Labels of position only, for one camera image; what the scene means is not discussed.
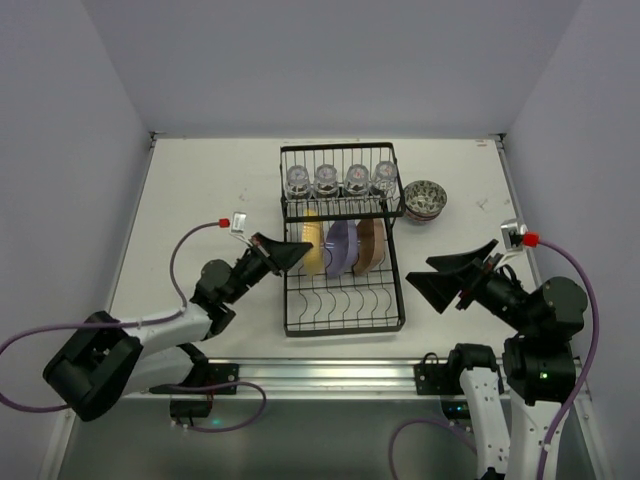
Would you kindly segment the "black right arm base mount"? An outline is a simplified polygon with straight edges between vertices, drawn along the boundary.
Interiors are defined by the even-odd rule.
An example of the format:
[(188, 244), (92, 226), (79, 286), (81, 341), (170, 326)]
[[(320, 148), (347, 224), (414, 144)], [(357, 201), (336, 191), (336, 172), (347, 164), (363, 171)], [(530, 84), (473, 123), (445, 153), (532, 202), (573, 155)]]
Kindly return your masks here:
[(426, 353), (413, 366), (413, 378), (418, 395), (437, 396), (440, 399), (444, 416), (453, 421), (471, 420), (469, 405), (463, 397), (459, 378), (459, 355), (451, 350), (446, 359), (438, 357), (434, 352)]

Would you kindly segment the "brown textured bowl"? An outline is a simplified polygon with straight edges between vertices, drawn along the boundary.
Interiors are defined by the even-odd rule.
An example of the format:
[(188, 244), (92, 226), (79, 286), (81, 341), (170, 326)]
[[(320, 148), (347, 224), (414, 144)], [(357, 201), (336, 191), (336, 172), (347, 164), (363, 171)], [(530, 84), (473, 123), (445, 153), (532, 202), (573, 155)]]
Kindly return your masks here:
[(357, 227), (358, 258), (353, 265), (353, 273), (362, 276), (369, 273), (383, 260), (384, 256), (384, 232), (383, 221), (376, 219), (363, 219)]

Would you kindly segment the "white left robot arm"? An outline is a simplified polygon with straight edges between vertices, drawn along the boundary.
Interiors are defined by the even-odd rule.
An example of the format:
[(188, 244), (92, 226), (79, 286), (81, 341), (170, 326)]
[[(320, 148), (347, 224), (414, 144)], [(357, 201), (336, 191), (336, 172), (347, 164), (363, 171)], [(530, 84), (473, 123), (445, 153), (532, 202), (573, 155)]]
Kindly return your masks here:
[(96, 312), (48, 362), (43, 378), (84, 421), (101, 417), (130, 393), (210, 386), (214, 376), (197, 343), (221, 334), (235, 316), (231, 304), (266, 275), (288, 272), (312, 247), (256, 233), (234, 265), (215, 259), (202, 267), (177, 318), (164, 322), (154, 315), (128, 323)]

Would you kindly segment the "purple textured bowl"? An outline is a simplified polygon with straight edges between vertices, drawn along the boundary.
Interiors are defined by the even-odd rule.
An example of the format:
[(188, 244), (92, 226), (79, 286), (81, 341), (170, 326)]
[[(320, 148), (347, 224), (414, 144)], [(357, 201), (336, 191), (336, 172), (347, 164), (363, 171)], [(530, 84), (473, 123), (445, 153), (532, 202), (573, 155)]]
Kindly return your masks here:
[(357, 227), (354, 220), (337, 220), (329, 228), (324, 246), (325, 273), (336, 278), (351, 269), (358, 258)]

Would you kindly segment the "yellow textured bowl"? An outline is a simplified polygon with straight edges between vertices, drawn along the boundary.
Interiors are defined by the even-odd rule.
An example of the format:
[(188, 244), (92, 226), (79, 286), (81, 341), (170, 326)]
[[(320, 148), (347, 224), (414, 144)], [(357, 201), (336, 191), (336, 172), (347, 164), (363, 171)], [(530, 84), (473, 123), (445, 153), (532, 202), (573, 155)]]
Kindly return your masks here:
[(303, 257), (303, 267), (308, 276), (324, 272), (324, 229), (320, 221), (303, 222), (301, 241), (311, 244), (311, 249)]

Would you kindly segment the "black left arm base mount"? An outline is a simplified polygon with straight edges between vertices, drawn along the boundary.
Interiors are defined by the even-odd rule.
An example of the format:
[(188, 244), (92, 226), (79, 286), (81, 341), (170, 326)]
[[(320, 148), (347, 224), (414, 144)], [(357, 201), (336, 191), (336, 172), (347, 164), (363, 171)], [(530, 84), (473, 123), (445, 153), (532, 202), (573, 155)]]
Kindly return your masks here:
[[(234, 382), (239, 379), (240, 366), (237, 363), (208, 363), (206, 366), (196, 368), (195, 373), (191, 373), (182, 387), (204, 387), (211, 385), (221, 385), (223, 383)], [(234, 395), (236, 386), (229, 386), (219, 390), (219, 395)], [(178, 393), (167, 385), (161, 385), (149, 390), (151, 394), (171, 395), (169, 403), (170, 417), (175, 421), (186, 421), (190, 426), (194, 426), (196, 419), (204, 419), (209, 416), (213, 408), (214, 396), (216, 392), (206, 392), (203, 399), (188, 400), (186, 393)]]

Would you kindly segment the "black floral patterned bowl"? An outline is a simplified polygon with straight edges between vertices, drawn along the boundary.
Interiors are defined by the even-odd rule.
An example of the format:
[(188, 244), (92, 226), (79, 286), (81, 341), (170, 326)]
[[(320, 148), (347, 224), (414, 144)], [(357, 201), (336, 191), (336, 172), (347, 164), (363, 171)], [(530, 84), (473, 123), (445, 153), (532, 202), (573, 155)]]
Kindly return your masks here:
[(439, 214), (447, 204), (445, 189), (430, 180), (416, 180), (404, 188), (405, 204), (408, 210), (422, 216)]

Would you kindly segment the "blue triangle patterned bowl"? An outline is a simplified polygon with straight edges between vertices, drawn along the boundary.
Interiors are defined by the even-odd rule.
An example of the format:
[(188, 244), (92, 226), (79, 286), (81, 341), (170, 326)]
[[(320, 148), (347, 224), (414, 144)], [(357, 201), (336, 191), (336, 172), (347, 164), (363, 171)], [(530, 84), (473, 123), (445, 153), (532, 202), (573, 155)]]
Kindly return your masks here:
[(436, 218), (438, 218), (441, 214), (441, 211), (435, 212), (435, 213), (431, 213), (431, 214), (420, 214), (420, 213), (416, 213), (410, 209), (407, 209), (405, 212), (405, 216), (412, 222), (416, 223), (416, 224), (424, 224), (427, 222), (431, 222), (433, 220), (435, 220)]

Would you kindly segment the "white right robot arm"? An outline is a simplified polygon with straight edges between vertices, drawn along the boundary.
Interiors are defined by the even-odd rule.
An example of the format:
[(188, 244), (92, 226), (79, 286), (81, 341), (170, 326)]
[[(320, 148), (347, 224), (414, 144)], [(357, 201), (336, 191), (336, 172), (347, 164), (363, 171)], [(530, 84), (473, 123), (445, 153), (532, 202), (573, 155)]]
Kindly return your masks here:
[(470, 343), (445, 362), (427, 353), (414, 367), (416, 390), (465, 397), (477, 478), (553, 479), (565, 417), (587, 373), (576, 368), (570, 342), (596, 302), (587, 283), (561, 276), (526, 291), (496, 245), (430, 257), (431, 271), (407, 275), (437, 312), (478, 304), (515, 331), (501, 356)]

